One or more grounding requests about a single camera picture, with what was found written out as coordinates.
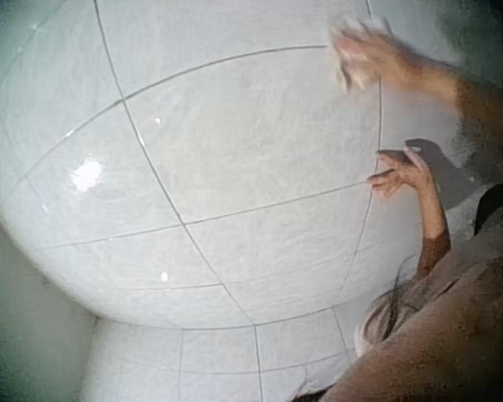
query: tile grout line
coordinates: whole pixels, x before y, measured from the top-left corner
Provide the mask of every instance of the tile grout line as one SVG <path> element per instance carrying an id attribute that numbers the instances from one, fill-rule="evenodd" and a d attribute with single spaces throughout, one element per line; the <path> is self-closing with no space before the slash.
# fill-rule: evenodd
<path id="1" fill-rule="evenodd" d="M 262 378 L 261 378 L 261 357 L 259 356 L 259 341 L 257 340 L 257 326 L 253 326 L 253 334 L 255 336 L 255 353 L 257 356 L 257 376 L 259 378 L 259 392 L 261 393 L 261 402 L 263 402 L 264 397 L 262 394 Z"/>
<path id="2" fill-rule="evenodd" d="M 168 81 L 171 81 L 173 79 L 179 78 L 182 75 L 187 75 L 188 73 L 193 73 L 198 70 L 202 70 L 208 67 L 211 67 L 213 65 L 217 64 L 222 64 L 227 61 L 232 61 L 232 60 L 237 60 L 237 59 L 245 59 L 247 57 L 252 57 L 252 56 L 258 56 L 261 54 L 270 54 L 270 53 L 278 53 L 278 52 L 286 52 L 286 51 L 291 51 L 291 50 L 306 50 L 306 49 L 325 49 L 327 46 L 325 44 L 309 44 L 309 45 L 302 45 L 302 46 L 287 46 L 284 48 L 274 48 L 274 49 L 264 49 L 264 50 L 257 50 L 255 52 L 250 52 L 250 53 L 244 53 L 244 54 L 237 54 L 235 56 L 229 56 L 225 57 L 223 59 L 217 59 L 214 61 L 210 61 L 208 63 L 200 64 L 195 67 L 191 67 L 186 70 L 181 70 L 177 73 L 174 73 L 168 77 L 164 77 L 161 80 L 155 81 L 151 84 L 148 84 L 144 86 L 143 88 L 140 88 L 139 90 L 135 90 L 134 92 L 131 92 L 129 95 L 125 96 L 124 100 L 128 101 L 129 99 L 132 99 L 133 97 L 142 94 L 143 92 L 147 90 L 151 90 L 152 88 L 165 84 Z"/>
<path id="3" fill-rule="evenodd" d="M 354 183 L 354 184 L 349 184 L 349 185 L 344 186 L 344 187 L 334 188 L 332 190 L 326 190 L 326 191 L 323 191 L 321 193 L 314 193 L 314 194 L 310 194 L 310 195 L 304 195 L 303 197 L 293 198 L 293 199 L 289 199 L 287 201 L 281 201 L 279 203 L 264 205 L 264 206 L 257 207 L 257 208 L 254 208 L 254 209 L 244 209 L 242 211 L 238 211 L 238 212 L 231 213 L 231 214 L 224 214 L 224 215 L 219 215 L 219 216 L 215 216 L 215 217 L 207 218 L 207 219 L 203 219 L 203 220 L 196 220 L 196 221 L 192 221 L 192 222 L 187 222 L 187 223 L 184 223 L 184 226 L 188 226 L 188 225 L 191 225 L 191 224 L 201 224 L 201 223 L 204 223 L 204 222 L 210 222 L 211 220 L 228 218 L 228 217 L 236 216 L 236 215 L 240 215 L 240 214 L 248 214 L 250 212 L 255 212 L 255 211 L 259 211 L 259 210 L 263 210 L 263 209 L 269 209 L 269 208 L 272 208 L 272 207 L 277 207 L 279 205 L 285 205 L 285 204 L 295 203 L 295 202 L 298 202 L 298 201 L 303 201 L 303 200 L 308 199 L 308 198 L 321 197 L 323 195 L 327 195 L 327 194 L 330 194 L 330 193 L 335 193 L 335 192 L 338 192 L 338 191 L 341 191 L 341 190 L 345 190 L 345 189 L 348 189 L 348 188 L 352 188 L 352 187 L 356 187 L 356 186 L 359 186 L 359 185 L 362 185 L 362 184 L 365 184 L 365 182 L 358 182 L 358 183 Z M 37 249 L 34 249 L 34 250 L 36 250 L 36 251 L 39 251 L 39 250 L 51 250 L 51 249 L 58 249 L 58 248 L 61 248 L 61 247 L 69 247 L 69 246 L 73 246 L 73 245 L 88 245 L 88 244 L 92 244 L 92 243 L 99 243 L 99 242 L 102 242 L 102 241 L 110 241 L 110 240 L 113 240 L 113 239 L 120 239 L 120 238 L 123 238 L 123 237 L 133 237 L 133 236 L 136 236 L 136 235 L 145 235 L 147 233 L 153 233 L 153 232 L 163 231 L 163 230 L 166 230 L 166 229 L 176 229 L 176 228 L 180 228 L 180 227 L 181 227 L 181 224 L 173 224 L 173 225 L 170 225 L 170 226 L 164 226 L 164 227 L 156 228 L 156 229 L 146 229 L 146 230 L 140 230 L 138 232 L 133 232 L 133 233 L 117 234 L 115 236 L 103 237 L 103 238 L 100 238 L 100 239 L 93 239 L 93 240 L 87 240 L 87 241 L 79 241 L 79 242 L 76 242 L 76 243 L 68 243 L 66 245 L 51 245 L 51 246 L 47 246 L 47 247 L 40 247 L 40 248 L 37 248 Z"/>
<path id="4" fill-rule="evenodd" d="M 335 322 L 337 322 L 337 329 L 339 329 L 339 334 L 341 335 L 341 341 L 343 341 L 343 347 L 345 348 L 345 355 L 348 358 L 349 357 L 349 349 L 346 347 L 345 336 L 343 335 L 343 330 L 341 329 L 341 324 L 339 322 L 339 319 L 337 318 L 337 314 L 335 314 L 335 310 L 333 307 L 332 307 L 332 312 L 334 313 Z"/>
<path id="5" fill-rule="evenodd" d="M 383 119 L 382 81 L 380 78 L 378 79 L 378 100 L 379 100 L 380 107 L 378 109 L 378 141 L 377 141 L 378 143 L 377 143 L 376 150 L 380 151 L 381 142 L 382 142 L 382 127 L 383 127 L 383 124 L 382 124 L 382 119 Z M 378 170 L 378 158 L 375 159 L 375 172 L 374 173 L 376 173 L 377 170 Z M 356 244 L 354 255 L 352 257 L 352 261 L 350 262 L 349 269 L 347 270 L 347 272 L 345 274 L 345 280 L 343 281 L 343 285 L 341 286 L 339 295 L 341 295 L 343 290 L 345 289 L 346 281 L 348 280 L 350 272 L 352 271 L 352 265 L 354 264 L 355 257 L 358 253 L 358 250 L 360 249 L 360 244 L 361 244 L 361 241 L 363 240 L 363 234 L 365 233 L 367 223 L 369 222 L 369 213 L 371 211 L 371 202 L 373 199 L 373 192 L 372 192 L 372 190 L 370 190 L 370 191 L 371 191 L 371 194 L 369 195 L 369 202 L 367 204 L 366 216 L 363 221 L 363 226 L 361 227 L 360 238 L 358 239 L 358 243 Z"/>
<path id="6" fill-rule="evenodd" d="M 111 67 L 111 72 L 113 74 L 113 77 L 114 77 L 114 80 L 116 81 L 116 86 L 117 86 L 117 90 L 119 91 L 119 94 L 121 96 L 121 100 L 123 102 L 123 105 L 125 106 L 125 112 L 127 113 L 127 116 L 128 116 L 128 120 L 129 122 L 131 123 L 131 126 L 132 126 L 132 130 L 134 131 L 134 135 L 136 136 L 137 138 L 137 141 L 139 142 L 139 145 L 140 147 L 142 148 L 142 152 L 143 152 L 143 155 L 145 156 L 145 158 L 147 159 L 147 162 L 148 162 L 148 165 L 149 167 L 151 168 L 151 171 L 153 172 L 153 175 L 154 177 L 156 178 L 157 182 L 158 182 L 158 185 L 159 187 L 161 188 L 163 194 L 165 195 L 166 199 L 168 200 L 168 203 L 169 205 L 171 206 L 172 210 L 174 211 L 174 214 L 175 216 L 177 217 L 177 219 L 179 220 L 180 224 L 182 225 L 182 227 L 184 228 L 184 231 L 186 232 L 186 234 L 188 235 L 190 241 L 194 244 L 194 247 L 198 250 L 198 252 L 200 253 L 201 257 L 203 258 L 203 260 L 205 261 L 206 265 L 209 267 L 209 269 L 212 271 L 213 275 L 216 277 L 216 279 L 218 280 L 218 282 L 224 287 L 224 289 L 226 290 L 227 292 L 227 295 L 233 300 L 233 302 L 236 304 L 236 306 L 239 308 L 239 310 L 242 312 L 243 316 L 246 317 L 246 319 L 250 322 L 250 324 L 253 324 L 253 321 L 249 318 L 249 316 L 246 314 L 246 312 L 244 311 L 244 309 L 238 304 L 238 302 L 235 300 L 235 297 L 233 297 L 233 295 L 229 292 L 229 290 L 227 289 L 227 286 L 221 281 L 220 277 L 218 276 L 218 273 L 212 268 L 212 265 L 210 264 L 210 262 L 206 259 L 205 257 L 205 254 L 203 253 L 203 251 L 199 248 L 199 246 L 197 245 L 195 239 L 192 237 L 191 233 L 189 232 L 188 228 L 186 227 L 186 225 L 184 224 L 183 222 L 183 219 L 181 218 L 180 214 L 179 214 L 179 211 L 177 210 L 177 208 L 175 207 L 174 205 L 174 202 L 172 201 L 172 199 L 169 197 L 169 194 L 168 192 L 166 191 L 166 188 L 164 187 L 163 183 L 162 183 L 162 180 L 160 179 L 158 173 L 157 173 L 157 170 L 155 169 L 154 167 L 154 164 L 153 164 L 153 161 L 151 160 L 151 158 L 149 157 L 149 153 L 148 153 L 148 150 L 147 148 L 145 147 L 145 142 L 139 132 L 139 130 L 137 129 L 136 127 L 136 124 L 134 123 L 134 120 L 132 119 L 132 115 L 131 115 L 131 112 L 129 111 L 128 109 L 128 105 L 127 105 L 127 102 L 125 101 L 125 97 L 123 96 L 123 91 L 122 91 L 122 88 L 119 84 L 119 80 L 117 79 L 117 73 L 116 73 L 116 69 L 114 67 L 114 64 L 113 62 L 111 61 L 111 56 L 110 56 L 110 50 L 108 48 L 108 43 L 106 41 L 106 35 L 104 34 L 104 28 L 102 27 L 102 20 L 101 20 L 101 14 L 100 14 L 100 11 L 99 11 L 99 6 L 98 6 L 98 3 L 97 3 L 97 0 L 93 0 L 93 4 L 95 6 L 95 12 L 96 12 L 96 18 L 97 18 L 97 22 L 99 24 L 99 29 L 101 31 L 101 38 L 102 38 L 102 42 L 104 44 L 104 49 L 106 51 L 106 57 L 108 58 L 108 63 L 110 64 L 110 67 Z"/>
<path id="7" fill-rule="evenodd" d="M 213 217 L 206 218 L 206 219 L 192 220 L 190 222 L 186 222 L 185 225 L 202 224 L 203 222 L 210 222 L 212 220 L 223 219 L 223 218 L 230 218 L 231 216 L 236 216 L 236 215 L 240 215 L 240 214 L 247 214 L 247 213 L 250 213 L 250 212 L 260 211 L 260 210 L 263 210 L 263 209 L 269 209 L 269 208 L 277 207 L 277 206 L 280 206 L 280 205 L 295 203 L 295 202 L 298 202 L 298 201 L 304 201 L 304 200 L 309 199 L 309 198 L 321 197 L 323 195 L 328 195 L 328 194 L 331 194 L 331 193 L 336 193 L 338 191 L 346 190 L 348 188 L 353 188 L 353 187 L 356 187 L 356 186 L 360 186 L 362 184 L 365 184 L 365 182 L 357 182 L 357 183 L 347 184 L 345 186 L 341 186 L 341 187 L 338 187 L 338 188 L 333 188 L 333 189 L 330 189 L 330 190 L 324 190 L 324 191 L 321 191 L 321 192 L 318 192 L 318 193 L 313 193 L 313 194 L 310 194 L 310 195 L 304 195 L 302 197 L 291 198 L 291 199 L 288 199 L 286 201 L 279 201 L 277 203 L 269 204 L 269 205 L 263 205 L 261 207 L 250 208 L 250 209 L 243 209 L 242 211 L 232 212 L 232 213 L 229 213 L 229 214 L 222 214 L 222 215 L 213 216 Z"/>
<path id="8" fill-rule="evenodd" d="M 179 355 L 179 377 L 177 379 L 177 402 L 181 400 L 181 377 L 183 376 L 184 330 L 181 330 L 181 353 Z"/>

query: tiled wall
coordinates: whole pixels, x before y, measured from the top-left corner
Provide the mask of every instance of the tiled wall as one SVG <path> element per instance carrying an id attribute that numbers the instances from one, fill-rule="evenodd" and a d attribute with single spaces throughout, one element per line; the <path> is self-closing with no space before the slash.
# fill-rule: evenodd
<path id="1" fill-rule="evenodd" d="M 388 283 L 417 254 L 417 205 L 363 182 L 377 149 L 410 138 L 468 184 L 448 214 L 474 204 L 459 116 L 337 87 L 328 21 L 367 17 L 364 0 L 20 3 L 0 8 L 0 223 L 101 317 L 241 327 Z M 444 2 L 369 5 L 459 62 Z"/>

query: glossy tile surface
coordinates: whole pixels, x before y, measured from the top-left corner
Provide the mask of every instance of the glossy tile surface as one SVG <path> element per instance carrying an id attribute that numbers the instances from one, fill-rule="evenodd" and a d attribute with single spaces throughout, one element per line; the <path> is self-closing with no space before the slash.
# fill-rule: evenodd
<path id="1" fill-rule="evenodd" d="M 345 351 L 331 310 L 258 326 L 257 344 L 263 370 L 300 365 Z"/>
<path id="2" fill-rule="evenodd" d="M 92 1 L 64 2 L 8 72 L 0 113 L 24 171 L 118 99 L 98 29 Z"/>
<path id="3" fill-rule="evenodd" d="M 260 402 L 259 373 L 181 374 L 182 402 Z"/>
<path id="4" fill-rule="evenodd" d="M 185 331 L 181 369 L 210 374 L 257 371 L 253 328 Z"/>
<path id="5" fill-rule="evenodd" d="M 328 27 L 367 3 L 399 39 L 477 73 L 450 39 L 478 14 L 451 24 L 444 0 L 1 2 L 0 225 L 71 297 L 130 324 L 277 323 L 386 288 L 421 227 L 407 189 L 370 198 L 378 147 L 421 148 L 455 242 L 503 169 L 435 100 L 341 91 Z M 145 348 L 129 361 L 177 370 Z"/>
<path id="6" fill-rule="evenodd" d="M 326 49 L 214 65 L 129 105 L 185 222 L 358 183 L 374 168 L 377 90 L 342 96 Z"/>
<path id="7" fill-rule="evenodd" d="M 64 141 L 29 180 L 74 242 L 178 223 L 123 106 Z"/>
<path id="8" fill-rule="evenodd" d="M 223 281 L 249 281 L 308 269 L 354 252 L 368 197 L 367 187 L 358 185 L 191 224 L 189 231 Z"/>

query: finger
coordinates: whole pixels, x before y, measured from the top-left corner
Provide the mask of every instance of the finger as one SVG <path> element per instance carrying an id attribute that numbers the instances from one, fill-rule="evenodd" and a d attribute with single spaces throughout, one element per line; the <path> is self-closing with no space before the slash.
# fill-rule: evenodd
<path id="1" fill-rule="evenodd" d="M 402 165 L 402 161 L 397 157 L 393 157 L 392 154 L 386 151 L 377 152 L 378 159 L 383 161 L 387 166 L 392 169 L 398 169 Z"/>
<path id="2" fill-rule="evenodd" d="M 404 147 L 404 153 L 410 161 L 419 169 L 420 172 L 429 172 L 427 163 L 419 156 L 417 152 L 411 149 L 408 145 Z"/>
<path id="3" fill-rule="evenodd" d="M 382 173 L 373 174 L 372 176 L 368 177 L 366 181 L 369 184 L 378 185 L 389 183 L 390 181 L 397 179 L 397 172 L 395 172 L 393 169 L 390 169 Z"/>
<path id="4" fill-rule="evenodd" d="M 392 185 L 391 187 L 389 187 L 389 189 L 387 189 L 385 192 L 384 192 L 384 197 L 385 198 L 390 198 L 394 193 L 397 192 L 397 190 L 402 186 L 402 183 L 401 182 L 398 182 L 398 183 L 395 183 L 394 185 Z"/>
<path id="5" fill-rule="evenodd" d="M 336 40 L 334 46 L 336 50 L 343 52 L 364 54 L 370 59 L 379 59 L 384 51 L 373 42 L 368 42 L 358 34 L 355 36 L 349 31 L 343 31 L 344 38 Z"/>

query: beige shirt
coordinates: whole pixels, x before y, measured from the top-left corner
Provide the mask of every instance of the beige shirt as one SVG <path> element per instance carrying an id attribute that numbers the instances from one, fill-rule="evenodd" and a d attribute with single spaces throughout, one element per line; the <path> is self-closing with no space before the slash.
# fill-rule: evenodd
<path id="1" fill-rule="evenodd" d="M 420 312 L 428 303 L 452 289 L 463 277 L 469 279 L 469 271 L 485 268 L 485 262 L 503 256 L 503 209 L 496 211 L 473 239 L 451 250 L 420 281 L 404 282 L 399 288 L 398 317 L 393 327 L 397 331 L 408 319 Z M 384 338 L 389 315 L 388 294 L 375 299 L 364 320 L 355 330 L 355 350 L 358 356 L 369 351 Z"/>

